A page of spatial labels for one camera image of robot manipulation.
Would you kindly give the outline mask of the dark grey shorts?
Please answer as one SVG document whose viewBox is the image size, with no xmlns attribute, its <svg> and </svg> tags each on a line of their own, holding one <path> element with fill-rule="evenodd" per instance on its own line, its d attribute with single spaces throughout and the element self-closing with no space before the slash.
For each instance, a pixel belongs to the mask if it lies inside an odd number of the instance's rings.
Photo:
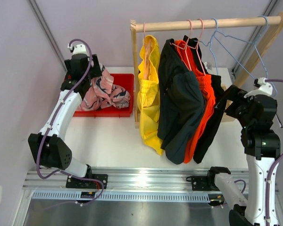
<svg viewBox="0 0 283 226">
<path fill-rule="evenodd" d="M 174 164 L 184 161 L 185 149 L 201 117 L 202 98 L 192 71 L 166 40 L 160 56 L 158 79 L 160 114 L 158 137 L 166 157 Z"/>
</svg>

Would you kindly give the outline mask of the aluminium mounting rail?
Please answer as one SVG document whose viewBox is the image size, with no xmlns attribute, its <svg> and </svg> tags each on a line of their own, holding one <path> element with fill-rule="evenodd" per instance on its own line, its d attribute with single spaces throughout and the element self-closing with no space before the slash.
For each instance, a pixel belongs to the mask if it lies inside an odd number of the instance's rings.
<svg viewBox="0 0 283 226">
<path fill-rule="evenodd" d="M 94 174 L 108 175 L 108 191 L 184 192 L 191 190 L 188 176 L 205 176 L 207 169 L 93 168 Z M 58 190 L 66 187 L 67 176 L 57 173 L 41 179 L 36 171 L 28 171 L 24 189 Z"/>
</svg>

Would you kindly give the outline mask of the black shorts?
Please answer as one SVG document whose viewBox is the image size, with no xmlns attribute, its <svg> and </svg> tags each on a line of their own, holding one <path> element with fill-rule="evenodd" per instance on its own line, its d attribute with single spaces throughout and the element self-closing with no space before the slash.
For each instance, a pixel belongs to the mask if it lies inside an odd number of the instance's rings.
<svg viewBox="0 0 283 226">
<path fill-rule="evenodd" d="M 192 63 L 192 70 L 206 100 L 205 112 L 195 134 L 187 143 L 183 162 L 189 163 L 194 160 L 196 163 L 201 163 L 221 123 L 223 111 L 216 109 L 215 106 L 225 91 L 221 87 L 221 77 L 207 72 L 201 60 L 201 50 L 195 49 L 198 39 L 188 39 L 185 35 L 183 40 L 187 41 L 190 47 L 187 50 L 188 59 Z"/>
</svg>

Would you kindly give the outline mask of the orange shorts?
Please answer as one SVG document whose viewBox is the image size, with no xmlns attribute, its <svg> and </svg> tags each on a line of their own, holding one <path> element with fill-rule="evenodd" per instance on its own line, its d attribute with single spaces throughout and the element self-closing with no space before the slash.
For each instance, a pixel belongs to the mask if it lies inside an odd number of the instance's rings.
<svg viewBox="0 0 283 226">
<path fill-rule="evenodd" d="M 185 41 L 187 40 L 187 36 L 183 38 L 183 46 Z M 192 72 L 194 74 L 194 78 L 196 79 L 196 84 L 198 85 L 198 89 L 200 90 L 201 98 L 202 98 L 202 106 L 201 106 L 201 117 L 199 125 L 196 127 L 196 130 L 193 136 L 190 138 L 186 145 L 184 163 L 189 163 L 194 154 L 196 153 L 196 146 L 198 140 L 204 133 L 207 122 L 211 118 L 214 112 L 214 105 L 216 103 L 216 98 L 214 94 L 214 90 L 211 85 L 212 76 L 207 72 L 205 66 L 201 60 L 201 53 L 199 49 L 199 43 L 197 38 L 191 38 L 188 41 L 188 56 L 190 60 L 190 64 L 192 66 Z"/>
</svg>

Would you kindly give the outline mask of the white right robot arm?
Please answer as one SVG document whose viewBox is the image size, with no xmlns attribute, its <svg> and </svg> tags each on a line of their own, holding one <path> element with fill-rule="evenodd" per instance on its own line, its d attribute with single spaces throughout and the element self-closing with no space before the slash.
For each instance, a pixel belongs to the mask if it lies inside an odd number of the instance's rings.
<svg viewBox="0 0 283 226">
<path fill-rule="evenodd" d="M 230 211 L 232 226 L 277 226 L 275 212 L 276 170 L 283 154 L 280 139 L 271 129 L 277 101 L 267 90 L 269 84 L 246 92 L 231 85 L 221 102 L 232 103 L 225 110 L 242 126 L 241 142 L 249 170 L 248 197 L 245 198 L 226 167 L 211 167 L 205 176 L 189 176 L 193 191 L 220 191 Z"/>
</svg>

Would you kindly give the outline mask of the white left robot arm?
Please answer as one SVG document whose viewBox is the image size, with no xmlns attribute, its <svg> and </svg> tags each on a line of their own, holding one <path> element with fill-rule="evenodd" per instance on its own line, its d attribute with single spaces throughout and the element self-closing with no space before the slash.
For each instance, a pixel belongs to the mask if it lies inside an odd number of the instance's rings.
<svg viewBox="0 0 283 226">
<path fill-rule="evenodd" d="M 96 54 L 88 56 L 77 53 L 64 61 L 67 73 L 60 88 L 57 104 L 48 121 L 37 134 L 30 134 L 28 144 L 36 163 L 40 178 L 51 175 L 41 174 L 40 167 L 53 168 L 53 173 L 61 172 L 77 183 L 78 188 L 91 185 L 105 189 L 105 184 L 92 174 L 90 165 L 80 162 L 72 155 L 65 143 L 65 135 L 70 121 L 91 86 L 93 78 L 101 76 L 101 67 Z"/>
</svg>

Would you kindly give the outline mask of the pink shark print shorts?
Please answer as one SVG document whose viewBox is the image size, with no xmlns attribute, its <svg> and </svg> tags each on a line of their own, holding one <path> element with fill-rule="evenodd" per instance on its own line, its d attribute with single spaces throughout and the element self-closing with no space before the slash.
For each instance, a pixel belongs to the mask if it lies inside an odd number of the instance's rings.
<svg viewBox="0 0 283 226">
<path fill-rule="evenodd" d="M 91 87 L 76 109 L 77 111 L 97 111 L 111 106 L 117 109 L 129 107 L 130 93 L 114 83 L 114 77 L 105 66 L 101 67 L 101 72 L 100 77 L 92 79 Z"/>
</svg>

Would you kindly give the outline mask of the red plastic bin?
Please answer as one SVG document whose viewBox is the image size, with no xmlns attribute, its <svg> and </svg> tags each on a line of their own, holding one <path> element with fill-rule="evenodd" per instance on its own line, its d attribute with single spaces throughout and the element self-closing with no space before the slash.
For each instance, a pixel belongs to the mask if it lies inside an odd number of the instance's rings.
<svg viewBox="0 0 283 226">
<path fill-rule="evenodd" d="M 134 75 L 132 73 L 112 73 L 114 84 L 120 85 L 130 93 L 129 106 L 117 109 L 113 106 L 97 111 L 75 111 L 74 117 L 130 117 L 133 111 Z"/>
</svg>

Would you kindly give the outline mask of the yellow shorts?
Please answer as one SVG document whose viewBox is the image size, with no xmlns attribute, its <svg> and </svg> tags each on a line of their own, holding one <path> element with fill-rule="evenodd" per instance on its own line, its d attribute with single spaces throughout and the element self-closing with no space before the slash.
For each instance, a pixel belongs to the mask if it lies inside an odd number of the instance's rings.
<svg viewBox="0 0 283 226">
<path fill-rule="evenodd" d="M 149 79 L 144 76 L 144 46 L 140 50 L 141 63 L 138 66 L 139 87 L 137 106 L 140 111 L 139 130 L 143 143 L 162 155 L 162 140 L 158 138 L 158 122 L 160 114 L 160 89 L 158 79 L 158 66 L 160 62 L 159 45 L 155 37 L 147 35 L 151 40 Z"/>
</svg>

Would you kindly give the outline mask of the wooden clothes rack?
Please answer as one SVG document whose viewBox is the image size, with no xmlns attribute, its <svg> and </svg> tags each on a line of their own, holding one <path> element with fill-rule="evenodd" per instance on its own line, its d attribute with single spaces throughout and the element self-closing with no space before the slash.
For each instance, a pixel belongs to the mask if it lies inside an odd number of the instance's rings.
<svg viewBox="0 0 283 226">
<path fill-rule="evenodd" d="M 283 30 L 283 11 L 281 11 L 277 16 L 281 18 L 281 25 L 278 29 L 278 35 Z M 240 27 L 255 27 L 251 25 L 253 17 L 244 18 L 228 18 L 228 19 L 218 19 L 219 28 L 240 28 Z M 192 27 L 194 30 L 201 29 L 213 29 L 215 28 L 215 22 L 212 19 L 208 20 L 193 20 Z M 143 24 L 138 24 L 136 21 L 130 21 L 131 30 L 131 41 L 132 41 L 132 52 L 133 52 L 133 69 L 134 69 L 134 121 L 135 127 L 139 128 L 140 121 L 140 111 L 137 106 L 137 94 L 140 90 L 138 81 L 138 47 L 137 47 L 137 33 L 143 33 Z M 174 21 L 174 22 L 159 22 L 159 23 L 147 23 L 146 32 L 166 32 L 166 31 L 183 31 L 190 30 L 190 23 L 188 21 Z"/>
</svg>

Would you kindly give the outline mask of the blue hanger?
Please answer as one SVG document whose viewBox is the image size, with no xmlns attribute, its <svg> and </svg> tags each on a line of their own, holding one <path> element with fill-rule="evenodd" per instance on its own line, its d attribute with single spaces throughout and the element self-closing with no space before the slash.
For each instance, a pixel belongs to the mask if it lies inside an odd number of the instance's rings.
<svg viewBox="0 0 283 226">
<path fill-rule="evenodd" d="M 238 67 L 241 68 L 239 73 L 234 75 L 234 84 L 237 87 L 241 87 L 248 77 L 251 77 L 253 80 L 255 80 L 256 77 L 254 77 L 251 72 L 254 70 L 258 63 L 261 63 L 266 75 L 265 77 L 258 78 L 258 81 L 263 84 L 264 91 L 267 91 L 272 97 L 275 97 L 277 95 L 277 89 L 272 82 L 267 81 L 269 74 L 263 61 L 263 56 L 278 35 L 277 31 L 281 25 L 281 18 L 279 16 L 261 15 L 252 18 L 252 20 L 255 20 L 255 22 L 252 22 L 251 25 L 261 28 L 259 29 L 258 34 L 249 41 L 239 39 L 231 35 L 225 35 L 224 33 L 220 32 L 218 30 L 219 22 L 217 20 L 215 20 L 216 29 L 213 32 L 211 38 L 218 41 L 222 48 L 231 56 L 232 59 L 234 59 Z M 245 64 L 243 64 L 241 61 L 243 59 L 242 57 L 240 57 L 239 59 L 235 58 L 235 56 L 223 45 L 223 43 L 219 41 L 219 39 L 216 37 L 217 33 L 224 36 L 225 38 L 231 38 L 240 42 L 244 42 L 247 44 L 247 48 L 254 48 L 253 53 L 250 55 Z"/>
<path fill-rule="evenodd" d="M 234 37 L 232 35 L 227 35 L 222 33 L 219 30 L 219 21 L 216 18 L 212 18 L 212 20 L 215 22 L 215 30 L 213 31 L 209 41 L 207 43 L 204 43 L 203 41 L 200 41 L 200 43 L 205 46 L 208 47 L 213 59 L 214 59 L 214 64 L 215 64 L 215 69 L 216 69 L 216 73 L 217 75 L 219 75 L 219 67 L 218 67 L 218 63 L 217 63 L 217 57 L 216 54 L 213 51 L 213 44 L 214 41 L 216 41 L 222 48 L 223 50 L 234 60 L 234 62 L 241 67 L 242 69 L 246 69 L 246 66 L 242 64 L 242 60 L 241 59 L 237 59 L 226 47 L 225 45 L 217 38 L 217 34 L 220 34 L 221 36 L 225 37 L 225 38 L 230 38 L 230 39 L 234 39 L 243 43 L 246 43 L 246 47 L 253 47 L 255 49 L 255 51 L 257 51 L 257 38 L 254 38 L 252 40 L 243 40 L 240 39 L 238 37 Z"/>
</svg>

